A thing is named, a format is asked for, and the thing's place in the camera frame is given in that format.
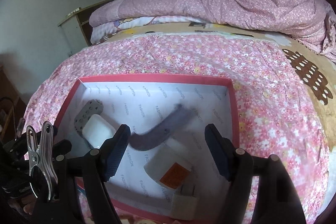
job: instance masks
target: brown polka dot pattern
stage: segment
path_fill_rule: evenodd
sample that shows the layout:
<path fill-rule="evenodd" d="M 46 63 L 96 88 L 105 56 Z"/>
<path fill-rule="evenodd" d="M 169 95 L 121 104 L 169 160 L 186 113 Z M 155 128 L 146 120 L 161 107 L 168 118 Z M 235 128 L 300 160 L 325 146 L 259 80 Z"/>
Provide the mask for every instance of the brown polka dot pattern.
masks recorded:
<path fill-rule="evenodd" d="M 283 49 L 283 52 L 300 79 L 311 88 L 316 98 L 323 105 L 327 105 L 328 98 L 333 99 L 333 95 L 326 87 L 328 81 L 319 71 L 317 65 L 306 60 L 299 52 L 292 52 L 288 49 Z"/>

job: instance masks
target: floral bedspread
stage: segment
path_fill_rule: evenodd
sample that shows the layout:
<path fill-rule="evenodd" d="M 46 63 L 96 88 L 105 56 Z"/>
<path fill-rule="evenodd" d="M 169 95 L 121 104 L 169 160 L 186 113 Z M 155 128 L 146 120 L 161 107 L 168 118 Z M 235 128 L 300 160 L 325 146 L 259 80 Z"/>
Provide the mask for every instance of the floral bedspread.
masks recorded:
<path fill-rule="evenodd" d="M 32 96 L 26 124 L 52 123 L 78 77 L 115 73 L 183 73 L 232 79 L 240 147 L 280 156 L 313 223 L 327 187 L 328 148 L 307 90 L 280 48 L 268 41 L 218 35 L 145 35 L 85 48 L 64 61 Z M 254 180 L 244 223 L 257 195 Z"/>

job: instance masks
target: gray plastic object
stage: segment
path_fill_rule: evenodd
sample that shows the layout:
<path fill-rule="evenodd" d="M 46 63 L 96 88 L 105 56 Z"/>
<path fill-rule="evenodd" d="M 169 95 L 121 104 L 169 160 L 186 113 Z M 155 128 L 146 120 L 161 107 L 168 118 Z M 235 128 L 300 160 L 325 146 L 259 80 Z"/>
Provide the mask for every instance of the gray plastic object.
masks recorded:
<path fill-rule="evenodd" d="M 82 130 L 86 125 L 87 121 L 93 114 L 100 115 L 104 110 L 104 106 L 98 103 L 96 100 L 88 101 L 82 110 L 75 117 L 75 129 L 82 135 Z"/>

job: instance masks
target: white container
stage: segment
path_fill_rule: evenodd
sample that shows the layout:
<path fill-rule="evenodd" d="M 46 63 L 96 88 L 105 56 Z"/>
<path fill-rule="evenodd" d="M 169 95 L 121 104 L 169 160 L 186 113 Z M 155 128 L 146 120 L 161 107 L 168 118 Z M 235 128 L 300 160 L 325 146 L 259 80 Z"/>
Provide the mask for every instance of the white container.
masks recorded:
<path fill-rule="evenodd" d="M 193 167 L 188 160 L 181 156 L 183 147 L 174 139 L 167 140 L 143 167 L 147 175 L 162 187 L 172 190 L 178 188 Z"/>
<path fill-rule="evenodd" d="M 82 130 L 83 137 L 94 147 L 100 148 L 105 140 L 114 136 L 116 130 L 98 114 L 93 114 Z"/>

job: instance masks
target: pink floral sheet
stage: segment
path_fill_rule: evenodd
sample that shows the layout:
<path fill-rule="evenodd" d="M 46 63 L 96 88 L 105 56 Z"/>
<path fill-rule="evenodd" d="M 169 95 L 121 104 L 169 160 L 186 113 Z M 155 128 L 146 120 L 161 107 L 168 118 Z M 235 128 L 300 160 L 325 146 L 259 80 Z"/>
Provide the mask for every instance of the pink floral sheet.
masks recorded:
<path fill-rule="evenodd" d="M 187 16 L 289 34 L 336 62 L 336 15 L 325 0 L 115 0 L 90 17 L 95 28 L 120 19 Z"/>
<path fill-rule="evenodd" d="M 148 34 L 83 49 L 65 60 L 32 96 L 26 124 L 52 123 L 78 77 L 116 73 L 181 73 L 232 79 L 240 147 L 251 155 L 280 156 L 313 223 L 328 182 L 328 147 L 303 82 L 280 48 L 265 40 L 218 35 Z M 244 223 L 257 195 L 253 181 Z"/>

